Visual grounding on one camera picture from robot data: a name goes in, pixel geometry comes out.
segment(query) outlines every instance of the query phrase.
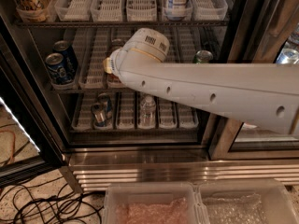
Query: plastic tray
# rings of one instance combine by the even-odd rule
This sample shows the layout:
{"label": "plastic tray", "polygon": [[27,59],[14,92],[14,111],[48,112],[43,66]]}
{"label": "plastic tray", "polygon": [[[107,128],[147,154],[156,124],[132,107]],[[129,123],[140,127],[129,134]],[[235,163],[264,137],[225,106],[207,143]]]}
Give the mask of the plastic tray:
{"label": "plastic tray", "polygon": [[227,11],[225,0],[192,0],[193,14],[196,21],[224,19]]}
{"label": "plastic tray", "polygon": [[192,63],[196,52],[201,48],[198,28],[177,28],[179,57],[182,63]]}
{"label": "plastic tray", "polygon": [[274,179],[222,180],[199,185],[211,224],[295,224],[288,191]]}
{"label": "plastic tray", "polygon": [[[179,182],[114,184],[109,186],[104,201],[103,223],[123,223],[119,221],[120,215],[123,215],[121,211],[124,210],[126,213],[130,204],[143,204],[144,211],[147,212],[147,205],[169,205],[171,202],[178,200],[186,204],[180,210],[181,214],[185,216],[183,219],[186,222],[183,223],[209,223],[206,209],[201,204],[200,194],[194,192],[191,184]],[[161,208],[161,211],[158,211],[157,217],[164,215],[163,210]]]}
{"label": "plastic tray", "polygon": [[93,21],[123,21],[125,0],[93,0]]}
{"label": "plastic tray", "polygon": [[128,21],[157,21],[156,0],[127,0]]}
{"label": "plastic tray", "polygon": [[179,128],[196,128],[198,126],[198,118],[196,110],[186,105],[177,104],[178,126]]}
{"label": "plastic tray", "polygon": [[131,130],[135,127],[135,93],[122,92],[118,96],[116,128]]}
{"label": "plastic tray", "polygon": [[61,21],[88,21],[92,0],[57,0],[56,12]]}
{"label": "plastic tray", "polygon": [[158,107],[158,124],[162,129],[174,129],[177,128],[177,111],[175,103],[166,101],[164,99],[157,99]]}
{"label": "plastic tray", "polygon": [[50,0],[49,4],[47,5],[47,8],[42,10],[30,11],[22,10],[17,7],[17,11],[23,22],[54,22],[57,18],[57,13],[54,8],[56,2],[57,0]]}
{"label": "plastic tray", "polygon": [[106,86],[103,60],[106,58],[109,29],[90,29],[87,33],[89,45],[78,81],[82,89],[101,89]]}
{"label": "plastic tray", "polygon": [[[115,109],[115,93],[108,92],[112,103],[112,110]],[[72,128],[76,131],[87,131],[92,128],[97,130],[112,130],[113,122],[110,122],[106,127],[96,127],[93,125],[93,114],[91,107],[97,102],[98,93],[81,94],[77,101],[75,114],[72,120]]]}

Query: plastic bottle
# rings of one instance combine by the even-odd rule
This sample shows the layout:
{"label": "plastic bottle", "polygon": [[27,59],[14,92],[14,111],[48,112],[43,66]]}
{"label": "plastic bottle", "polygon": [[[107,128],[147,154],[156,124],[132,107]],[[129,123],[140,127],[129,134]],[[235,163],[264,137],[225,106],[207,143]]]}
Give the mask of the plastic bottle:
{"label": "plastic bottle", "polygon": [[140,127],[154,128],[156,125],[156,102],[151,95],[146,95],[140,102]]}

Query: refrigerator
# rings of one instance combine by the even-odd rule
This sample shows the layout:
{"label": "refrigerator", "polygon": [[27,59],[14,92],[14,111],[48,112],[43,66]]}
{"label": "refrigerator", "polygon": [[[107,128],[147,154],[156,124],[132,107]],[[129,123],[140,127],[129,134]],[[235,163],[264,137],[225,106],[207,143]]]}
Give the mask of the refrigerator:
{"label": "refrigerator", "polygon": [[[121,21],[105,21],[93,7],[97,0],[87,0],[87,19],[78,21],[76,13],[70,19],[63,10],[69,5],[57,0],[51,9],[60,8],[58,16],[42,22],[22,21],[15,0],[0,1],[1,98],[39,153],[1,167],[1,187],[57,168],[76,192],[121,182],[271,177],[299,183],[296,137],[159,97],[154,127],[143,129],[143,94],[110,83],[102,66],[112,41],[127,41],[139,28],[168,38],[166,63],[192,63],[198,50],[210,51],[213,63],[274,63],[299,22],[297,0],[222,0],[221,14],[190,13],[180,21],[165,17],[163,0],[150,2],[155,9],[147,21],[130,15],[130,0],[120,0]],[[52,82],[45,65],[60,40],[70,41],[78,58],[67,89]],[[94,60],[96,75],[89,73]],[[91,112],[102,93],[113,110],[105,129],[94,125]]]}

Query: beverage can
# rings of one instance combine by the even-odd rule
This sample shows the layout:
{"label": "beverage can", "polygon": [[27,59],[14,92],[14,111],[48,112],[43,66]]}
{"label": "beverage can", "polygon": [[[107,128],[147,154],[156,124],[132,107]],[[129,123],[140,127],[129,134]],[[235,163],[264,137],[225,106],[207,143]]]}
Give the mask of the beverage can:
{"label": "beverage can", "polygon": [[299,61],[299,52],[294,49],[283,49],[276,63],[297,63]]}
{"label": "beverage can", "polygon": [[60,53],[52,53],[45,60],[48,72],[53,83],[64,85],[72,82],[72,78],[65,70],[64,56]]}
{"label": "beverage can", "polygon": [[97,127],[107,126],[107,113],[103,104],[95,103],[91,107],[91,111],[94,117],[94,125]]}
{"label": "beverage can", "polygon": [[193,58],[193,63],[209,63],[213,60],[213,54],[208,50],[198,50]]}
{"label": "beverage can", "polygon": [[103,106],[105,107],[107,119],[111,119],[113,110],[110,96],[106,93],[101,93],[98,95],[97,101],[98,103],[103,104]]}
{"label": "beverage can", "polygon": [[72,45],[68,41],[57,41],[53,46],[53,51],[64,56],[67,73],[74,78],[78,69],[78,60]]}

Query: white robotic arm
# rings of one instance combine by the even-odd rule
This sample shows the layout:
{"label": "white robotic arm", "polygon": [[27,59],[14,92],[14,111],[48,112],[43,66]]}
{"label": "white robotic arm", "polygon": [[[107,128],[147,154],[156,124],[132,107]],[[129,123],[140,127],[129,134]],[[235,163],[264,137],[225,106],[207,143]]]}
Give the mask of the white robotic arm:
{"label": "white robotic arm", "polygon": [[299,65],[162,63],[168,48],[164,35],[140,29],[106,70],[133,90],[299,135]]}

